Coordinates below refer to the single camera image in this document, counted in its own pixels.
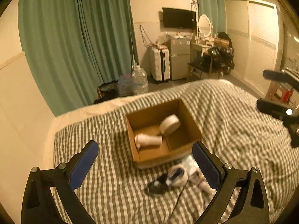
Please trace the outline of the blue floral tissue pack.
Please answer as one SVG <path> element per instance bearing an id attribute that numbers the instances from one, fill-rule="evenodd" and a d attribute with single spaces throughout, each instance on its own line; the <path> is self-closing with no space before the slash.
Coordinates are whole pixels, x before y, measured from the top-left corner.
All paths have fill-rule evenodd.
<path id="1" fill-rule="evenodd" d="M 202 173 L 193 156 L 188 155 L 184 157 L 181 163 L 186 170 L 189 180 L 198 185 L 201 182 Z"/>

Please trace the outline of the white sock navy cuff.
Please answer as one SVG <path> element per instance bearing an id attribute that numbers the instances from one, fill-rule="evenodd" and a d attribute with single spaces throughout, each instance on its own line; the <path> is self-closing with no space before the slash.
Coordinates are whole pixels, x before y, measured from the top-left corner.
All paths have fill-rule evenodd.
<path id="1" fill-rule="evenodd" d="M 148 183 L 145 192 L 148 195 L 156 196 L 168 192 L 171 188 L 180 188 L 187 184 L 189 177 L 187 169 L 178 164 L 168 169 L 168 172 Z"/>

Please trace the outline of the white tape roll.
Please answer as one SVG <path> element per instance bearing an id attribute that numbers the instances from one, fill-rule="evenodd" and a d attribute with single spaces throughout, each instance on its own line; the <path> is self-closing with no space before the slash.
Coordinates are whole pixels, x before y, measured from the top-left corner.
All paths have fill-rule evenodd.
<path id="1" fill-rule="evenodd" d="M 161 122 L 159 129 L 163 136 L 168 136 L 175 132 L 180 125 L 179 118 L 175 114 L 172 114 Z"/>

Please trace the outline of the small wooden stool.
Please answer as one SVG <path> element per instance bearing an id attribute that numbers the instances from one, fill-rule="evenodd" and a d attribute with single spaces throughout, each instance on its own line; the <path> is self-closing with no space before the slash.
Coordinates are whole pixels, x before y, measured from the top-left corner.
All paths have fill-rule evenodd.
<path id="1" fill-rule="evenodd" d="M 270 86 L 268 97 L 271 101 L 288 103 L 292 94 L 293 90 L 285 89 L 283 86 L 276 84 Z"/>

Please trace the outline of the checkered bed cover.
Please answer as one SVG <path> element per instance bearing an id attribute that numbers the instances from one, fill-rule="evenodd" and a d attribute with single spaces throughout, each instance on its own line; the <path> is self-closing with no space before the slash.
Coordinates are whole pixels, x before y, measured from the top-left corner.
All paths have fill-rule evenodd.
<path id="1" fill-rule="evenodd" d="M 283 123 L 259 112 L 256 101 L 215 79 L 147 94 L 57 132 L 54 165 L 94 140 L 97 158 L 75 193 L 96 223 L 194 223 L 212 195 L 186 183 L 152 197 L 145 186 L 201 141 L 223 163 L 259 168 L 274 223 L 298 186 L 298 149 Z"/>

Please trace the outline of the black garbage bag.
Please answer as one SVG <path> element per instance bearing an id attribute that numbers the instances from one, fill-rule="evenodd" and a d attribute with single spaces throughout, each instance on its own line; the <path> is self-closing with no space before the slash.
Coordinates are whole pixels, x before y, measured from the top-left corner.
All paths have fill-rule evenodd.
<path id="1" fill-rule="evenodd" d="M 209 72 L 218 72 L 225 75 L 235 69 L 234 49 L 230 46 L 214 46 L 203 53 L 202 66 Z"/>

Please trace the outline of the white louvered wardrobe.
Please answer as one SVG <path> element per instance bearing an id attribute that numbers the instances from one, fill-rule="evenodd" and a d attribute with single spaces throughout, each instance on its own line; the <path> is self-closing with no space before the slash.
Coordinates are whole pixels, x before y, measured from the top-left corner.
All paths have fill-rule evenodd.
<path id="1" fill-rule="evenodd" d="M 270 81 L 265 69 L 275 69 L 279 48 L 276 5 L 261 0 L 225 0 L 226 33 L 232 40 L 235 69 L 232 75 L 265 96 Z"/>

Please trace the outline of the wooden dressing table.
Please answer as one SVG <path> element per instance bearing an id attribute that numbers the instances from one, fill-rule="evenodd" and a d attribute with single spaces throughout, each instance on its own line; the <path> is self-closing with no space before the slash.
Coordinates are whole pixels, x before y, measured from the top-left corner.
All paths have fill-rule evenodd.
<path id="1" fill-rule="evenodd" d="M 193 61 L 198 56 L 198 53 L 202 57 L 205 52 L 214 46 L 229 46 L 229 41 L 220 38 L 206 38 L 205 40 L 201 40 L 193 36 L 191 39 L 190 61 Z"/>

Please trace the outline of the white oval vanity mirror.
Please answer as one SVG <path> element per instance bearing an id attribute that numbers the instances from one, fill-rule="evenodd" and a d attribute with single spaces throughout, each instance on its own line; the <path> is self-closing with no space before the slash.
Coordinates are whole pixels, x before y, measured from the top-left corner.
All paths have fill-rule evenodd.
<path id="1" fill-rule="evenodd" d="M 198 19 L 198 36 L 200 38 L 211 38 L 213 34 L 213 25 L 207 15 L 202 14 Z"/>

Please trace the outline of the green curtain by wardrobe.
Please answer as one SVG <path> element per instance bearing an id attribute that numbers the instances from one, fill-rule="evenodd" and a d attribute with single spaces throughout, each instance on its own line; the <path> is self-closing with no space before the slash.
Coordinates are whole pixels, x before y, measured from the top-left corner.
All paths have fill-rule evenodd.
<path id="1" fill-rule="evenodd" d="M 226 9 L 224 0 L 197 0 L 198 14 L 206 15 L 213 24 L 214 33 L 226 31 Z"/>

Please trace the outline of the white suitcase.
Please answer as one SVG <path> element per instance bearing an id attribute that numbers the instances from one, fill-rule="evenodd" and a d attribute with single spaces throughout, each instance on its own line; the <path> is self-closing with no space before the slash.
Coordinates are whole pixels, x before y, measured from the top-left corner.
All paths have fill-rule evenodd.
<path id="1" fill-rule="evenodd" d="M 151 73 L 155 81 L 167 81 L 170 79 L 169 50 L 152 47 L 149 50 Z"/>

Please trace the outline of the black bag on floor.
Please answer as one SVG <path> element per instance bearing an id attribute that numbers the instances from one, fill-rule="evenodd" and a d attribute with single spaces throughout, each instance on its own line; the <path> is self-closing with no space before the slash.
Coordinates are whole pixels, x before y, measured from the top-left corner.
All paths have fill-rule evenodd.
<path id="1" fill-rule="evenodd" d="M 93 105 L 118 98 L 118 82 L 114 80 L 111 83 L 104 83 L 97 87 L 97 96 L 98 98 L 94 101 Z"/>

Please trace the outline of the clear water jug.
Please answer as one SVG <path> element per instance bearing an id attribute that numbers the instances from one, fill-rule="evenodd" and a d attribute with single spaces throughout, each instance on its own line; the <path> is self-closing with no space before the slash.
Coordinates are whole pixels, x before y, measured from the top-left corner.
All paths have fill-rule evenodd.
<path id="1" fill-rule="evenodd" d="M 133 65 L 132 69 L 132 90 L 134 95 L 145 94 L 149 90 L 147 73 L 137 63 Z"/>

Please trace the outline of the large green curtain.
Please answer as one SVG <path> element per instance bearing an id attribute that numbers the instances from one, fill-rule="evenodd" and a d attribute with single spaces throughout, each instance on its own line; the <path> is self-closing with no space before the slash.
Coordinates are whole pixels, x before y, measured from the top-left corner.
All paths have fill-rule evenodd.
<path id="1" fill-rule="evenodd" d="M 91 105 L 96 88 L 138 62 L 130 0 L 19 0 L 22 50 L 56 116 Z"/>

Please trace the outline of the black wall television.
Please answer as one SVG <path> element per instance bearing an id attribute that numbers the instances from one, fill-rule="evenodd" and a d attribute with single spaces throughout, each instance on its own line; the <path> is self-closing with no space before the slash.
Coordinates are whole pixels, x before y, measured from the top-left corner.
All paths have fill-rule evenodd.
<path id="1" fill-rule="evenodd" d="M 197 28 L 196 12 L 175 8 L 162 8 L 164 28 Z"/>

